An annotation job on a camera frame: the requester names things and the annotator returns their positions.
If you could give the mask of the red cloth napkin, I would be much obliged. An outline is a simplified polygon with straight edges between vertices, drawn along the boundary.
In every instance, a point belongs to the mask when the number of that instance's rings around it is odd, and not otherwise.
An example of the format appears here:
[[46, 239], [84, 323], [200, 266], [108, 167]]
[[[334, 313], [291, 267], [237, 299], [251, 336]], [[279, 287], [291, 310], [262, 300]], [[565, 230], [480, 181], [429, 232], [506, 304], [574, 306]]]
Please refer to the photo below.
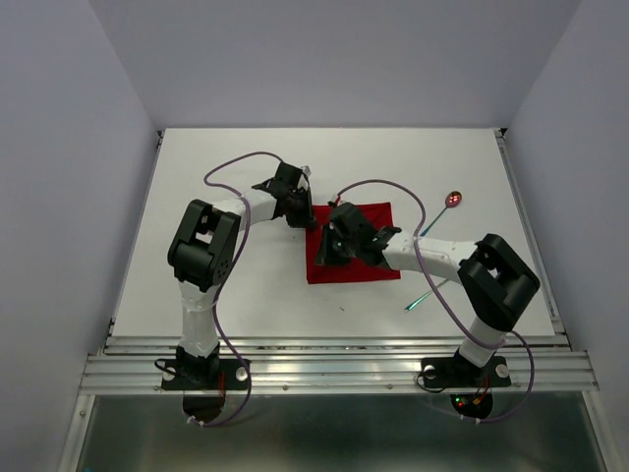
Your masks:
[[[367, 220], [376, 228], [392, 226], [392, 208], [390, 202], [358, 205]], [[306, 232], [306, 279], [308, 284], [359, 283], [401, 278], [399, 270], [391, 270], [366, 265], [352, 259], [344, 265], [317, 265], [315, 257], [319, 250], [322, 229], [329, 220], [331, 207], [314, 206], [314, 217], [318, 228]]]

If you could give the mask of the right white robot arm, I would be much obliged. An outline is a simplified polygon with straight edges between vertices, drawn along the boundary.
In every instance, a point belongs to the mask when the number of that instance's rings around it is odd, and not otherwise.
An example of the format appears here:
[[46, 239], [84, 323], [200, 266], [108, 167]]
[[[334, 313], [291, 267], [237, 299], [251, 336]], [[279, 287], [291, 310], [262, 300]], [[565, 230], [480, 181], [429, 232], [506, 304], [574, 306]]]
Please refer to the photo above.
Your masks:
[[422, 273], [452, 319], [456, 316], [433, 280], [463, 287], [475, 318], [469, 327], [455, 322], [465, 340], [453, 356], [452, 372], [464, 384], [486, 374], [490, 359], [541, 287], [534, 272], [499, 235], [488, 233], [478, 242], [420, 237], [396, 226], [377, 228], [357, 206], [344, 203], [334, 207], [323, 224], [314, 263], [346, 266], [352, 261]]

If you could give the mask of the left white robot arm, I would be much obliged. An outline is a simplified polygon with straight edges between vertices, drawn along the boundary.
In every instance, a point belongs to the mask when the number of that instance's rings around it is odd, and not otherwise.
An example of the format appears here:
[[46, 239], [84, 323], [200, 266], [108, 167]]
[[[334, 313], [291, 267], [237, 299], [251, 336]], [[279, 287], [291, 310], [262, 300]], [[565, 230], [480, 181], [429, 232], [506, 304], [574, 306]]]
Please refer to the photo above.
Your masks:
[[164, 370], [198, 387], [218, 378], [220, 341], [213, 311], [237, 260], [236, 246], [246, 241], [253, 225], [276, 218], [284, 217], [292, 228], [315, 226], [307, 166], [281, 161], [272, 177], [245, 193], [221, 187], [233, 197], [214, 204], [191, 201], [167, 254], [179, 282], [183, 330], [175, 364]]

